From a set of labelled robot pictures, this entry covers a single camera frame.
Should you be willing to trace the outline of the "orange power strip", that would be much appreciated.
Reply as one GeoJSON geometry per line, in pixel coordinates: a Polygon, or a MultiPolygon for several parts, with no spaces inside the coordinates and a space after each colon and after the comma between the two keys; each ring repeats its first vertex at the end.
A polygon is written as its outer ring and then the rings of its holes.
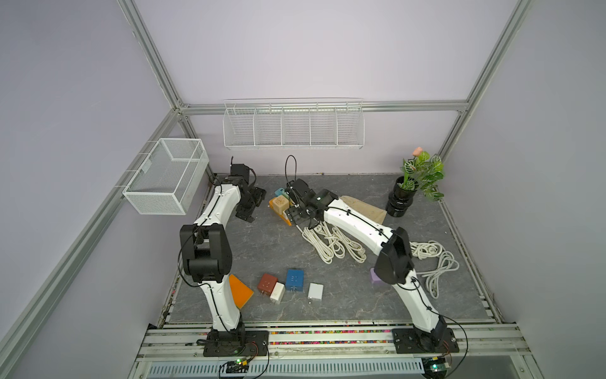
{"type": "Polygon", "coordinates": [[[279,209],[274,205],[273,202],[269,202],[269,207],[288,225],[291,226],[292,222],[288,219],[285,212],[279,213],[279,209]]]}

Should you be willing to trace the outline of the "blue cube socket adapter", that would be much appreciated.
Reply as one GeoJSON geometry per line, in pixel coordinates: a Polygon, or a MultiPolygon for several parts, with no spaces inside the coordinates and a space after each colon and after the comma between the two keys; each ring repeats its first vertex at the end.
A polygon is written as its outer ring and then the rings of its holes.
{"type": "Polygon", "coordinates": [[[285,287],[289,292],[302,292],[304,290],[305,272],[300,269],[287,270],[285,287]]]}

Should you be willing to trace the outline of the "white usb charger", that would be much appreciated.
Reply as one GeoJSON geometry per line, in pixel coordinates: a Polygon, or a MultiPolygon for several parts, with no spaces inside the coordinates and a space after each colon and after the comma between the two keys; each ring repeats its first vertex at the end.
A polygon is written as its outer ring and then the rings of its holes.
{"type": "Polygon", "coordinates": [[[308,299],[314,300],[314,301],[316,301],[316,300],[320,301],[323,298],[323,293],[324,293],[323,284],[316,284],[316,283],[309,284],[308,299]]]}
{"type": "Polygon", "coordinates": [[[270,300],[275,304],[279,304],[282,302],[282,299],[283,299],[285,293],[286,293],[285,285],[280,282],[276,282],[276,284],[274,285],[274,288],[271,292],[270,300]]]}

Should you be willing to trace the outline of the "red cube socket adapter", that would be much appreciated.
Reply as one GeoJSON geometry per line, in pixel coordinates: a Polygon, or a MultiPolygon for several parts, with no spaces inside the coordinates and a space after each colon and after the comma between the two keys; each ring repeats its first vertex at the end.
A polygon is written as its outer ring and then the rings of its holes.
{"type": "Polygon", "coordinates": [[[260,278],[259,284],[257,285],[257,290],[262,295],[270,296],[277,283],[278,278],[276,276],[269,273],[264,273],[260,278]]]}

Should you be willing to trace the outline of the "purple power strip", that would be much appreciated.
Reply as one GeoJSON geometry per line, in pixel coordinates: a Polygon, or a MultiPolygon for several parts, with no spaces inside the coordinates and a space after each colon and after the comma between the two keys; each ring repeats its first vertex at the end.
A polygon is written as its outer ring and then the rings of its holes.
{"type": "Polygon", "coordinates": [[[382,279],[380,279],[380,277],[377,276],[374,268],[371,268],[369,270],[369,275],[370,275],[370,281],[372,284],[383,284],[382,279]]]}

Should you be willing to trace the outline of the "beige cube socket adapter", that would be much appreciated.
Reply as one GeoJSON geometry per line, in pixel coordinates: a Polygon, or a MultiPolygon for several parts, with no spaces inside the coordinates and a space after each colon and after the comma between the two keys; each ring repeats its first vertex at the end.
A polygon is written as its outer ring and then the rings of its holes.
{"type": "Polygon", "coordinates": [[[285,213],[290,208],[290,201],[283,195],[274,197],[269,202],[271,209],[278,215],[285,213]]]}

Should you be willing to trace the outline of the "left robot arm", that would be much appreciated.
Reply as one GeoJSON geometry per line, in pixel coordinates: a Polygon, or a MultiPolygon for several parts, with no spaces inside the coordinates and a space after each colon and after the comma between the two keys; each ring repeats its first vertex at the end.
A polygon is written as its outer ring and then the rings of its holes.
{"type": "Polygon", "coordinates": [[[212,329],[227,336],[241,334],[241,311],[230,286],[233,254],[226,226],[232,216],[248,223],[267,191],[257,186],[257,174],[246,164],[232,164],[229,175],[216,180],[207,207],[193,224],[180,230],[181,275],[205,294],[212,329]]]}

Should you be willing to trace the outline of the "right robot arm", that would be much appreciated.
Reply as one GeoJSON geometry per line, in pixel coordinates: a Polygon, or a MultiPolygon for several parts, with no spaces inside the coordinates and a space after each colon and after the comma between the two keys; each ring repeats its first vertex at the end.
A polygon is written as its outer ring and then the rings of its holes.
{"type": "Polygon", "coordinates": [[[293,220],[304,223],[323,221],[372,251],[377,256],[374,271],[399,294],[412,318],[418,343],[423,344],[426,351],[441,344],[448,325],[444,317],[433,309],[418,280],[407,231],[379,224],[351,208],[328,189],[317,193],[300,178],[289,181],[286,192],[294,202],[291,208],[293,220]]]}

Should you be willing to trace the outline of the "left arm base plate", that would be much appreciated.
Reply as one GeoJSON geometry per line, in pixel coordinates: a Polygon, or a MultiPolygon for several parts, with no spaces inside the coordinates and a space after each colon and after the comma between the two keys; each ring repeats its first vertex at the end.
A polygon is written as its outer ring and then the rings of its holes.
{"type": "Polygon", "coordinates": [[[204,340],[204,357],[267,356],[267,331],[220,332],[212,329],[204,340]]]}

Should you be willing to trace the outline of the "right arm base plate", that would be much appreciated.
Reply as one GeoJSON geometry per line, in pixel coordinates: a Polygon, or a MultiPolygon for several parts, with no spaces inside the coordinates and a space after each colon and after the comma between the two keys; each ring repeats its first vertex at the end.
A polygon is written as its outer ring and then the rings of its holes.
{"type": "Polygon", "coordinates": [[[393,328],[391,333],[397,354],[446,355],[460,352],[459,343],[451,328],[446,328],[439,338],[415,328],[393,328]]]}

